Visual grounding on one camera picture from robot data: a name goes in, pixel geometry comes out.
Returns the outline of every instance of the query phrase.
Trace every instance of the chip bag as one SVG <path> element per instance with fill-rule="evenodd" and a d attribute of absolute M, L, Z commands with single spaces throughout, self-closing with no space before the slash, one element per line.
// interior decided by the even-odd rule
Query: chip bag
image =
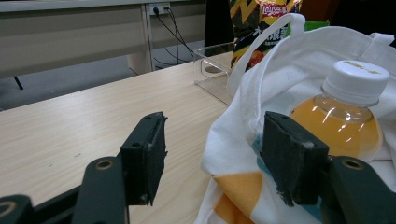
<path fill-rule="evenodd" d="M 278 18 L 298 13 L 303 0 L 230 0 L 230 16 L 235 37 L 233 67 L 254 39 Z M 252 54 L 247 70 L 259 63 L 264 55 L 285 37 L 288 27 L 282 27 L 269 36 Z"/>

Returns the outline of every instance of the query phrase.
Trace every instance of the orange juice bottle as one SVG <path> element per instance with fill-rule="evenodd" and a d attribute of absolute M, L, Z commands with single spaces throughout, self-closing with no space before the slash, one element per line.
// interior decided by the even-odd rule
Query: orange juice bottle
<path fill-rule="evenodd" d="M 329 146 L 329 155 L 371 161 L 381 148 L 381 128 L 369 109 L 389 80 L 385 69 L 364 62 L 334 64 L 322 94 L 299 105 L 290 116 Z"/>

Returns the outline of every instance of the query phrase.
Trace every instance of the bottle cap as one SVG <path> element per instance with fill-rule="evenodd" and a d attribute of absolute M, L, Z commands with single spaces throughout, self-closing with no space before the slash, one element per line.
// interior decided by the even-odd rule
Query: bottle cap
<path fill-rule="evenodd" d="M 371 63 L 339 61 L 326 76 L 322 90 L 353 105 L 376 105 L 389 80 L 389 72 Z"/>

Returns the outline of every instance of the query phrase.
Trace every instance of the black plastic part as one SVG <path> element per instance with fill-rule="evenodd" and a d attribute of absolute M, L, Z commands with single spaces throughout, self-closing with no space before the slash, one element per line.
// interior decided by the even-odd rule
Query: black plastic part
<path fill-rule="evenodd" d="M 0 198 L 0 223 L 30 223 L 33 207 L 30 198 L 25 195 L 11 195 Z"/>
<path fill-rule="evenodd" d="M 121 147 L 119 157 L 126 174 L 126 202 L 129 205 L 152 205 L 154 201 L 167 154 L 166 119 L 163 112 L 143 117 Z"/>
<path fill-rule="evenodd" d="M 329 178 L 346 223 L 396 223 L 396 196 L 369 164 L 335 157 Z"/>
<path fill-rule="evenodd" d="M 127 223 L 127 213 L 121 159 L 92 161 L 79 188 L 72 223 Z"/>
<path fill-rule="evenodd" d="M 347 224 L 343 212 L 334 210 L 326 203 L 320 205 L 320 215 L 323 224 Z"/>
<path fill-rule="evenodd" d="M 35 223 L 70 223 L 77 202 L 79 186 L 35 207 Z"/>
<path fill-rule="evenodd" d="M 329 148 L 288 116 L 266 112 L 262 159 L 285 204 L 315 204 Z"/>

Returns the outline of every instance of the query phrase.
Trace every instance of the transparent container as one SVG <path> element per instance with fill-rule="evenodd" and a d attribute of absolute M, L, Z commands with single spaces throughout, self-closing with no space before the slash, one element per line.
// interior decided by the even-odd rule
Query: transparent container
<path fill-rule="evenodd" d="M 378 66 L 337 62 L 321 89 L 290 116 L 329 146 L 329 155 L 371 161 L 382 146 L 381 128 L 369 106 L 376 105 L 389 80 Z"/>
<path fill-rule="evenodd" d="M 229 105 L 227 81 L 232 72 L 233 43 L 194 50 L 194 83 Z"/>

